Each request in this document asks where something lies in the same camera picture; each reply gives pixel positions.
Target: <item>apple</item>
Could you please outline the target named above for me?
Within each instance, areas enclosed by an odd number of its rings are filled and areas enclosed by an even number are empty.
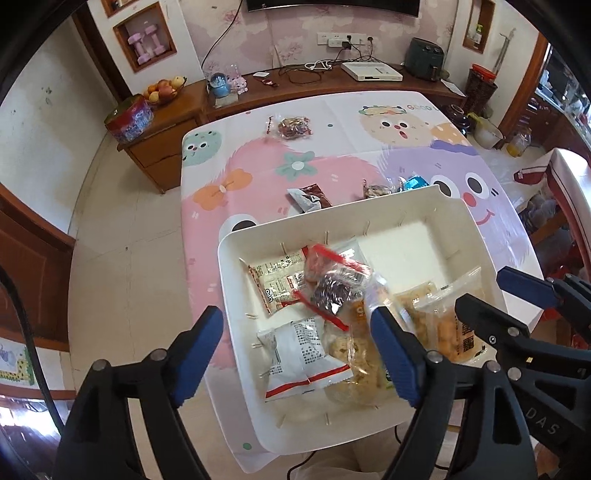
[[[185,78],[177,75],[175,78],[172,79],[171,84],[174,89],[179,89],[183,86],[184,82],[185,82]]]
[[[165,87],[165,86],[168,86],[168,87],[171,86],[170,85],[170,80],[160,80],[158,82],[158,86],[157,86],[158,87],[158,91],[160,92],[162,90],[162,88]]]
[[[162,100],[168,100],[174,95],[174,89],[172,85],[163,85],[158,89],[158,94]]]

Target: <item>wicker basket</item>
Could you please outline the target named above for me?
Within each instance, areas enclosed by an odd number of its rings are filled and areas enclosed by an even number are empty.
[[[468,81],[466,83],[466,104],[464,111],[474,112],[480,115],[492,94],[495,93],[498,86],[485,80],[478,72],[470,69]]]

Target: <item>pink dumbbell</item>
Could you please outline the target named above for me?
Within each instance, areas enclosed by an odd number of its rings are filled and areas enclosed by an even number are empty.
[[[138,64],[143,65],[146,63],[151,57],[149,53],[144,51],[144,46],[142,45],[142,40],[144,39],[143,33],[136,33],[131,35],[127,39],[127,43],[129,45],[133,45],[135,48],[135,54],[138,56]]]
[[[146,35],[152,36],[152,41],[154,42],[154,47],[155,47],[154,53],[156,55],[162,55],[166,51],[166,47],[160,43],[160,39],[158,38],[158,35],[156,35],[157,30],[158,30],[157,25],[149,25],[146,27],[146,29],[144,31],[146,32]]]

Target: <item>cartoon tablecloth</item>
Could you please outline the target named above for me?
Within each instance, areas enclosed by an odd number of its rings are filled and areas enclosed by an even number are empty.
[[[270,116],[306,116],[313,135],[265,133]],[[497,269],[541,277],[530,241],[497,179],[447,118],[417,92],[354,92],[270,105],[218,120],[183,140],[182,230],[194,321],[207,305],[223,310],[217,246],[235,229],[297,215],[286,189],[317,183],[338,205],[362,197],[362,181],[423,176],[462,198]],[[507,298],[509,312],[533,325],[539,310]],[[226,441],[245,472],[276,455],[256,439],[229,333],[206,382]]]

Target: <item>white snack wrapper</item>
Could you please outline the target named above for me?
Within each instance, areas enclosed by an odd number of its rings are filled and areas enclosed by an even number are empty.
[[[265,401],[318,390],[353,376],[349,365],[324,351],[323,329],[324,320],[316,317],[258,333],[271,355]]]

